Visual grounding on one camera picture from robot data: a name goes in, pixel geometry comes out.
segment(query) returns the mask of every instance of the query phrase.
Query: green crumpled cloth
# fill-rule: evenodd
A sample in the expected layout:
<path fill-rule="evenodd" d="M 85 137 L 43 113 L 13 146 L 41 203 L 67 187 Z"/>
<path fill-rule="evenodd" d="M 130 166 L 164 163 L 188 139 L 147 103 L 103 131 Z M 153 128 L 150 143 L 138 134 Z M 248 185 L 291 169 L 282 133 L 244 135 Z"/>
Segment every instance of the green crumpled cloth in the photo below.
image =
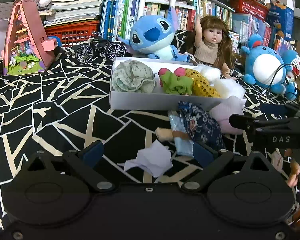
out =
<path fill-rule="evenodd" d="M 167 71 L 160 76 L 163 91 L 166 94 L 191 95 L 193 79 L 187 76 L 178 77 L 175 73 Z"/>
<path fill-rule="evenodd" d="M 115 68 L 111 80 L 113 89 L 118 92 L 151 93 L 156 85 L 152 69 L 131 59 Z"/>

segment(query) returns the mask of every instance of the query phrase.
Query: tiled wall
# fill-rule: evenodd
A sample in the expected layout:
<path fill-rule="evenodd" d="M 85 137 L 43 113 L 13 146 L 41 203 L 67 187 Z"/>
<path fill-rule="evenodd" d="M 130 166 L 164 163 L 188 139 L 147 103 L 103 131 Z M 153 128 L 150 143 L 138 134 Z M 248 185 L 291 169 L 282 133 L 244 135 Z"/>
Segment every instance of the tiled wall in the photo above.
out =
<path fill-rule="evenodd" d="M 10 17 L 13 2 L 0 3 L 0 20 Z"/>

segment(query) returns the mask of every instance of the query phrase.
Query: miniature bicycle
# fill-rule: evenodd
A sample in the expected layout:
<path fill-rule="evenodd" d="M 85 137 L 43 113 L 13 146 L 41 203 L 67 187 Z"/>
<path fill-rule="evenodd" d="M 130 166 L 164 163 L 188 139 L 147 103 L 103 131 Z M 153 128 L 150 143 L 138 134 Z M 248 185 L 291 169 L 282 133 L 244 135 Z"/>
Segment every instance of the miniature bicycle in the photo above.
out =
<path fill-rule="evenodd" d="M 101 33 L 93 31 L 89 43 L 81 44 L 75 54 L 80 63 L 88 63 L 99 53 L 101 57 L 113 61 L 115 57 L 124 57 L 125 46 L 121 41 L 109 41 L 101 37 Z"/>

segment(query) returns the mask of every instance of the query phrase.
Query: blue round object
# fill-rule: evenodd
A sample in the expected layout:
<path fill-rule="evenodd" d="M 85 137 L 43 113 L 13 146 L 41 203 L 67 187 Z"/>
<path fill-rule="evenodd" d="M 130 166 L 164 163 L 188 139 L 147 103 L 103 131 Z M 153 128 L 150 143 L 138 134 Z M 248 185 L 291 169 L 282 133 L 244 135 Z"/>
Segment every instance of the blue round object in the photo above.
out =
<path fill-rule="evenodd" d="M 48 36 L 48 39 L 56 39 L 57 40 L 57 44 L 59 47 L 62 47 L 62 42 L 61 42 L 61 39 L 57 36 Z"/>

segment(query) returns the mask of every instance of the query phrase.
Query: doll's face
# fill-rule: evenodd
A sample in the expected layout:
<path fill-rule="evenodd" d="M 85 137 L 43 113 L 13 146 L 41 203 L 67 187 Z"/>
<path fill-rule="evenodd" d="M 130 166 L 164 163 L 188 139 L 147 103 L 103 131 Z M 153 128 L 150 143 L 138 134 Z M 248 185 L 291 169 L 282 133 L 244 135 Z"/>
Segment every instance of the doll's face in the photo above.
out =
<path fill-rule="evenodd" d="M 207 42 L 212 44 L 219 44 L 222 40 L 222 30 L 218 29 L 205 29 L 203 36 Z"/>

